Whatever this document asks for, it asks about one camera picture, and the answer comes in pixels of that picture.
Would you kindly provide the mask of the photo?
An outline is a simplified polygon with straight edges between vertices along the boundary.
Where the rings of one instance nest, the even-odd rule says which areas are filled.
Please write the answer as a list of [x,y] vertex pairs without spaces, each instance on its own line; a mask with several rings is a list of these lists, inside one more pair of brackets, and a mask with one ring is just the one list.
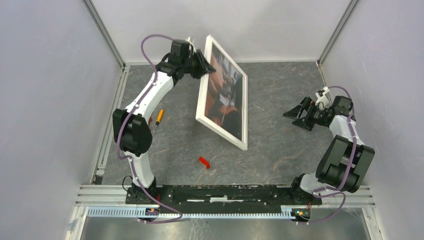
[[241,141],[244,76],[214,44],[210,65],[204,115]]

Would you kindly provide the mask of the aluminium rail frame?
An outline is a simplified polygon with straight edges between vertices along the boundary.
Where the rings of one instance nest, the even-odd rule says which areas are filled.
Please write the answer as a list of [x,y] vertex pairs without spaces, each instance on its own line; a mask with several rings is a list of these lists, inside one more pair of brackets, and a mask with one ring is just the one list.
[[89,207],[146,207],[126,204],[128,186],[82,185],[66,234],[68,240],[383,240],[372,190],[322,198],[321,205],[281,206],[290,219],[88,217]]

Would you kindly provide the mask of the white wooden picture frame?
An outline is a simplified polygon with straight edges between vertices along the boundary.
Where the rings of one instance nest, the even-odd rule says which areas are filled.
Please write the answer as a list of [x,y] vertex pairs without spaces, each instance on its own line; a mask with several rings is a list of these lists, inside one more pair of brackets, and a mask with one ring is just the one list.
[[206,37],[205,49],[204,49],[204,57],[207,59],[209,63],[211,61],[212,45],[216,45],[216,47],[220,51],[222,51],[222,53],[230,60],[232,64],[234,64],[234,66],[243,75],[242,140],[237,139],[236,137],[234,137],[233,135],[225,131],[223,128],[216,125],[210,119],[205,117],[208,80],[209,80],[210,73],[205,74],[200,79],[195,119],[201,124],[203,124],[204,126],[206,126],[207,128],[209,128],[210,130],[212,130],[213,132],[215,132],[216,134],[218,134],[219,136],[221,136],[222,138],[232,143],[233,145],[237,146],[243,151],[246,151],[248,149],[248,75],[242,70],[242,68],[236,63],[236,61],[227,53],[227,51],[220,45],[220,43],[212,35],[208,35]]

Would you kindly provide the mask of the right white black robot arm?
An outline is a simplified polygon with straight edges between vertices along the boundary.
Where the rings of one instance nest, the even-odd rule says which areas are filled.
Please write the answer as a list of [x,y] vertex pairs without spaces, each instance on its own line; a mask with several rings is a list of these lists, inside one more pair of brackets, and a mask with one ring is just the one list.
[[355,193],[361,186],[375,156],[375,150],[358,136],[353,114],[354,103],[346,96],[336,96],[328,107],[305,97],[283,117],[292,124],[311,131],[315,125],[329,128],[333,139],[317,165],[316,171],[296,177],[289,189],[295,204],[314,199],[324,191]]

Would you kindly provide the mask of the red toy brick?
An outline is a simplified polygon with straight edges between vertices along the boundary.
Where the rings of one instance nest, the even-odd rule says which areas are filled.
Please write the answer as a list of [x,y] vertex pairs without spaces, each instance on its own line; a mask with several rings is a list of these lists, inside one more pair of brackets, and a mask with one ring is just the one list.
[[211,168],[210,162],[203,157],[199,157],[198,162],[206,170],[209,170]]

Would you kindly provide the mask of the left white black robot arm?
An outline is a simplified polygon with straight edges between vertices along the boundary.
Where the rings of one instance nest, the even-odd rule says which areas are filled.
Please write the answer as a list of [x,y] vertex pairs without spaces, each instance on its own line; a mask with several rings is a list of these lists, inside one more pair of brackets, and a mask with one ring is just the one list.
[[196,49],[190,39],[174,39],[170,51],[154,64],[150,80],[138,96],[125,108],[115,109],[112,114],[113,137],[116,154],[127,160],[131,171],[131,189],[145,204],[157,198],[156,178],[150,167],[148,151],[153,142],[149,119],[163,97],[185,75],[201,79],[215,72],[203,53]]

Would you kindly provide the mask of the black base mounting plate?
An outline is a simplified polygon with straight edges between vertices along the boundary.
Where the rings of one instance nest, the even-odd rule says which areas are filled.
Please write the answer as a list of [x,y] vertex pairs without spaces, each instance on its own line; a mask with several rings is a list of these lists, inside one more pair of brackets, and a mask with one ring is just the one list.
[[162,185],[125,189],[127,205],[157,202],[161,214],[276,214],[282,206],[320,206],[322,200],[288,185]]

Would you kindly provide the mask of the orange handle screwdriver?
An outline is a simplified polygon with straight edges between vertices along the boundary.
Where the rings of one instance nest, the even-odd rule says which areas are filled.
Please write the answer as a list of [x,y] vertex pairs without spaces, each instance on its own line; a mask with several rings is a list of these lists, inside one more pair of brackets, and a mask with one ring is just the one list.
[[156,122],[155,122],[155,127],[154,127],[154,129],[153,129],[153,133],[155,133],[156,131],[157,131],[157,128],[158,128],[158,126],[160,125],[160,123],[161,123],[161,121],[162,121],[162,118],[163,118],[163,115],[164,115],[164,109],[161,109],[160,111],[159,111],[159,113],[158,113],[158,116],[157,116],[157,119],[156,119]]

